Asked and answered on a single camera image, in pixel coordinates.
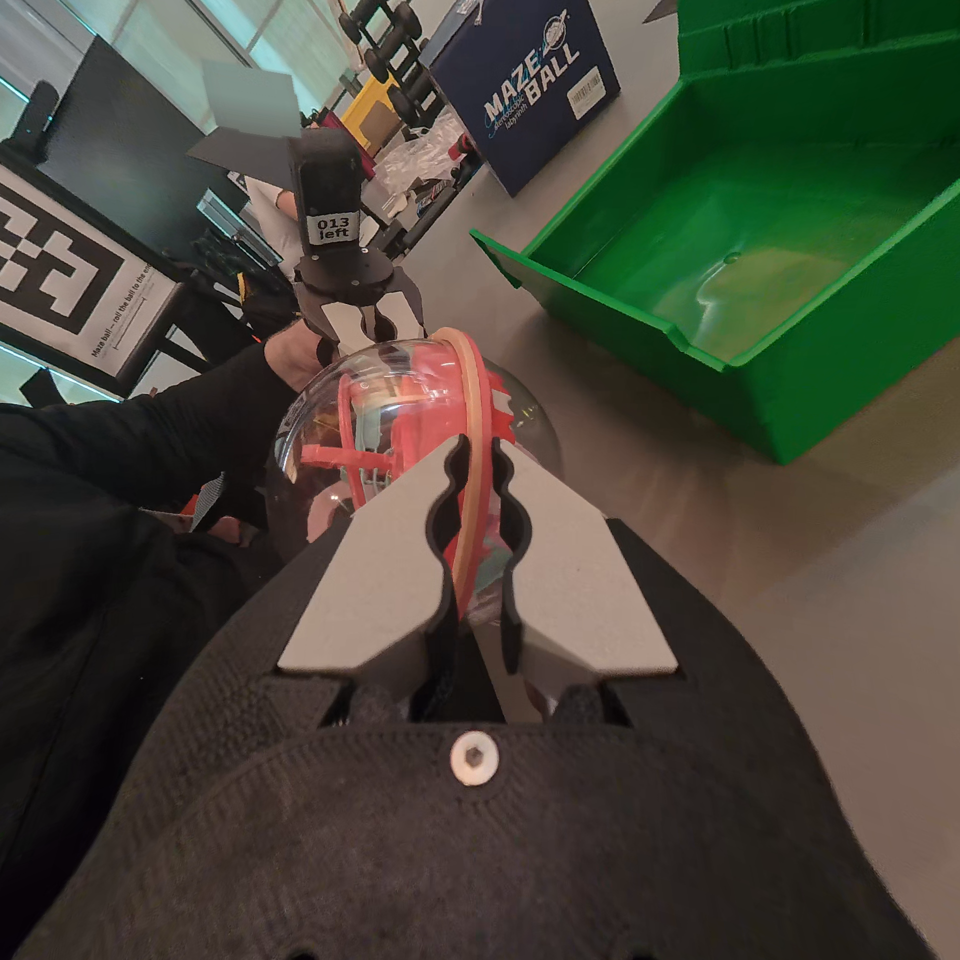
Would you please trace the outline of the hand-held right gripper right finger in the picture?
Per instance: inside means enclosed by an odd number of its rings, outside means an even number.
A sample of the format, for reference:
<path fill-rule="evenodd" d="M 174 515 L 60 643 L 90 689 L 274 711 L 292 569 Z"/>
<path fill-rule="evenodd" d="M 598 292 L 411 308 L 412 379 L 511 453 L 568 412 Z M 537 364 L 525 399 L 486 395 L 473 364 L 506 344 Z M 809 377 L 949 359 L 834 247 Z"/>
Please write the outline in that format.
<path fill-rule="evenodd" d="M 506 440 L 491 446 L 503 664 L 549 702 L 567 689 L 674 675 L 676 655 L 606 515 Z"/>

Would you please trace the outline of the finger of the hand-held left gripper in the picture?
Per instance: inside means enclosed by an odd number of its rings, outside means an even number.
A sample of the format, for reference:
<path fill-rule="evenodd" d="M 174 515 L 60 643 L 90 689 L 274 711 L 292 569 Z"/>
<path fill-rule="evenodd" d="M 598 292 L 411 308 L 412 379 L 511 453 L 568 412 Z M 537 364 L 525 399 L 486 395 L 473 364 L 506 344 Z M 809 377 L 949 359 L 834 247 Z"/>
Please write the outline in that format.
<path fill-rule="evenodd" d="M 373 342 L 423 340 L 425 328 L 404 293 L 386 293 L 373 306 Z"/>
<path fill-rule="evenodd" d="M 321 314 L 332 331 L 340 357 L 348 357 L 376 344 L 376 328 L 368 330 L 364 307 L 334 301 L 321 306 Z"/>

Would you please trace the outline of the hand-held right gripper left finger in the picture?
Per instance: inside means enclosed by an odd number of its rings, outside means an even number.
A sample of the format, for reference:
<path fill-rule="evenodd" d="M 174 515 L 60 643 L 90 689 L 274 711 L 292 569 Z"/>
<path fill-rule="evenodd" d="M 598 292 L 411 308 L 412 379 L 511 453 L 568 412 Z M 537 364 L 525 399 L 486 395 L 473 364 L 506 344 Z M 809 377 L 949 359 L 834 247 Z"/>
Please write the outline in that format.
<path fill-rule="evenodd" d="M 471 445 L 451 437 L 358 510 L 279 656 L 285 674 L 372 685 L 413 699 L 457 636 L 445 552 L 461 529 Z"/>

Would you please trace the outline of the clear maze ball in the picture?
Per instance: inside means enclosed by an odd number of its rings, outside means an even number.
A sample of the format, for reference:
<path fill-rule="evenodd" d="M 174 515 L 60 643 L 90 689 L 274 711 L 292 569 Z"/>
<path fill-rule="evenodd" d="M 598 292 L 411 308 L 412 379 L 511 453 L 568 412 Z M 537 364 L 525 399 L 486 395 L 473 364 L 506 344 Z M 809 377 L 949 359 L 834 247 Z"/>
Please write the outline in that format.
<path fill-rule="evenodd" d="M 468 334 L 446 327 L 335 362 L 296 398 L 274 441 L 266 505 L 277 553 L 292 561 L 459 435 L 508 441 L 563 478 L 545 408 Z"/>

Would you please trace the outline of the person's left forearm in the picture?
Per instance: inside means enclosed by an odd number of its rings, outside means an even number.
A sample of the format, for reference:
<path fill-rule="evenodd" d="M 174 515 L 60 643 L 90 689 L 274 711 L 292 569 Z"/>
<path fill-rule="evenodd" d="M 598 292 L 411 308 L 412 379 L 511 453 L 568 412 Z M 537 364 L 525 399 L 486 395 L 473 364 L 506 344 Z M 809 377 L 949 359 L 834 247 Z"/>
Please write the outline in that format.
<path fill-rule="evenodd" d="M 259 471 L 297 395 L 264 344 L 153 396 L 42 411 L 54 464 L 149 509 L 184 502 L 221 473 Z"/>

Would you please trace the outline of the person's left hand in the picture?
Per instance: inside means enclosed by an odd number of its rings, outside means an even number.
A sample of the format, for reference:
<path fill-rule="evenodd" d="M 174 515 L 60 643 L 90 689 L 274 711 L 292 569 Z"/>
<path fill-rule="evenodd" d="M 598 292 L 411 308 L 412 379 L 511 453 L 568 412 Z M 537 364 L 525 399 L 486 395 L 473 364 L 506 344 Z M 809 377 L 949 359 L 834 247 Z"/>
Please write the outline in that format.
<path fill-rule="evenodd" d="M 299 318 L 270 336 L 264 356 L 273 373 L 299 394 L 329 366 L 319 357 L 321 337 Z"/>

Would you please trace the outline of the yellow box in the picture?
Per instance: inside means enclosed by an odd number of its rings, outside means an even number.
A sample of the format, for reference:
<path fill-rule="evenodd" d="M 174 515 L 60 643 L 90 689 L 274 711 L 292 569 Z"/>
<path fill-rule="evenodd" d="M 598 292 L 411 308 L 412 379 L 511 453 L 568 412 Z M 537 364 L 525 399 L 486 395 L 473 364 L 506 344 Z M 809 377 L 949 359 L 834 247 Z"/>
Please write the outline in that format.
<path fill-rule="evenodd" d="M 342 114 L 343 126 L 371 157 L 402 129 L 402 119 L 389 97 L 397 86 L 393 77 L 389 77 L 387 83 L 370 77 Z"/>

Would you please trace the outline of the black yellow-trimmed bag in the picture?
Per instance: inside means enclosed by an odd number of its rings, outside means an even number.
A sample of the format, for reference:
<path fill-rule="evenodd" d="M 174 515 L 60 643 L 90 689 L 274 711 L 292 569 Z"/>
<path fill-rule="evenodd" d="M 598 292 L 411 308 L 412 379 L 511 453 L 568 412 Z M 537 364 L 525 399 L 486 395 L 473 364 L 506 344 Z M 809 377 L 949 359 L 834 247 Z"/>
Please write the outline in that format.
<path fill-rule="evenodd" d="M 239 271 L 236 281 L 242 319 L 260 342 L 301 318 L 293 286 L 278 267 Z"/>

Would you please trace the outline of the clear plastic bags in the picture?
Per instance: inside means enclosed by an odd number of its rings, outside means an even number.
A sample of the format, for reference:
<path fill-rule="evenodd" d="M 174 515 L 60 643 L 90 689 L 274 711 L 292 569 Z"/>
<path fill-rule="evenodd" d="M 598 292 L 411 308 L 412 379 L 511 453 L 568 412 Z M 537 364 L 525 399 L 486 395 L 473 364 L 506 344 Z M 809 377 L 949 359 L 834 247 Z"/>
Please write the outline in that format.
<path fill-rule="evenodd" d="M 449 144 L 422 137 L 399 144 L 379 160 L 375 178 L 391 197 L 399 197 L 433 182 L 456 183 L 461 174 L 482 162 L 466 134 Z"/>

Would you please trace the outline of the dumbbell rack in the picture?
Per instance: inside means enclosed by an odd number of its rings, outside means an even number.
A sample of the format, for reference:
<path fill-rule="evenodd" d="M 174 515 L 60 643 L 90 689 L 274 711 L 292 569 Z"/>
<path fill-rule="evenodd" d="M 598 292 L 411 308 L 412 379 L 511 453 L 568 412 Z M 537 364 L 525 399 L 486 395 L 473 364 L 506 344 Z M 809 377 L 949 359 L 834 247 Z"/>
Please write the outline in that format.
<path fill-rule="evenodd" d="M 444 109 L 441 94 L 423 62 L 426 38 L 410 2 L 340 2 L 339 26 L 359 50 L 371 77 L 387 90 L 402 125 L 422 135 Z"/>

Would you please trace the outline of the orange plastic object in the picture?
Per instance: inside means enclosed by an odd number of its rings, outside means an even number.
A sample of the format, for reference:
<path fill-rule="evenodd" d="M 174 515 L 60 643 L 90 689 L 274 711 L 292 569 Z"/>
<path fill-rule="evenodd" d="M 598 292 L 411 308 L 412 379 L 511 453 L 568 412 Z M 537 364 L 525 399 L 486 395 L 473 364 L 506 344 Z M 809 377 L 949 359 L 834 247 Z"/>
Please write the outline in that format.
<path fill-rule="evenodd" d="M 226 489 L 225 472 L 203 484 L 198 494 L 176 516 L 181 521 L 182 532 L 205 532 L 219 522 L 223 516 L 221 501 Z"/>

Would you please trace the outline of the blue cardboard box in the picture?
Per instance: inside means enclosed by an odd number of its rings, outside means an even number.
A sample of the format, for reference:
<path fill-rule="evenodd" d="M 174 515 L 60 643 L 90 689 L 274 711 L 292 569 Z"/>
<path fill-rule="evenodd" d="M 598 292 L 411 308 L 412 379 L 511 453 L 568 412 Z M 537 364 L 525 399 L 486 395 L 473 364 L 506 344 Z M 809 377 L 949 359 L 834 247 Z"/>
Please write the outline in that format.
<path fill-rule="evenodd" d="M 588 1 L 454 2 L 420 60 L 511 197 L 620 94 Z"/>

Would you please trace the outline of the black monitor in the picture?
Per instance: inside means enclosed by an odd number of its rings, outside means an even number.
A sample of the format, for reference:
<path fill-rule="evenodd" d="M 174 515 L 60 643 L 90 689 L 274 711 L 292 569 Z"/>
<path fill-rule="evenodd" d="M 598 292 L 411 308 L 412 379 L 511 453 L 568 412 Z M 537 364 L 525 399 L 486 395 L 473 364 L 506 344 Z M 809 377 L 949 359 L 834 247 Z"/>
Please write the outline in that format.
<path fill-rule="evenodd" d="M 149 80 L 95 36 L 45 132 L 40 172 L 156 254 L 204 267 L 193 244 L 212 229 L 211 191 L 238 212 L 246 194 L 188 154 L 203 134 Z"/>

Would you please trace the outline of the framed marker sign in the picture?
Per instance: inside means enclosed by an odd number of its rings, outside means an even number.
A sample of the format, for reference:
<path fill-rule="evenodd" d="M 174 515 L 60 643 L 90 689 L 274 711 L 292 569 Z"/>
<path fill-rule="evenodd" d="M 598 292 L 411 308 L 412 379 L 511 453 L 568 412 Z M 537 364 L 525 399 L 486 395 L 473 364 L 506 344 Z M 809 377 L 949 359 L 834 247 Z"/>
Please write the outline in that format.
<path fill-rule="evenodd" d="M 2 165 L 2 346 L 126 398 L 170 330 L 179 292 L 34 177 Z"/>

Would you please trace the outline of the green plastic bin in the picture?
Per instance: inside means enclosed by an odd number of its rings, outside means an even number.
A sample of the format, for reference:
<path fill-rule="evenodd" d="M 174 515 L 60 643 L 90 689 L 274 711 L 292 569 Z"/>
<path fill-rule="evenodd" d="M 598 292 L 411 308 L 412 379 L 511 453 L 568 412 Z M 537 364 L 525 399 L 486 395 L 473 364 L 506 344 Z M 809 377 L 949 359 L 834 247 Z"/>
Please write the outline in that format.
<path fill-rule="evenodd" d="M 785 465 L 958 336 L 959 3 L 678 2 L 678 63 L 522 251 L 471 235 Z"/>

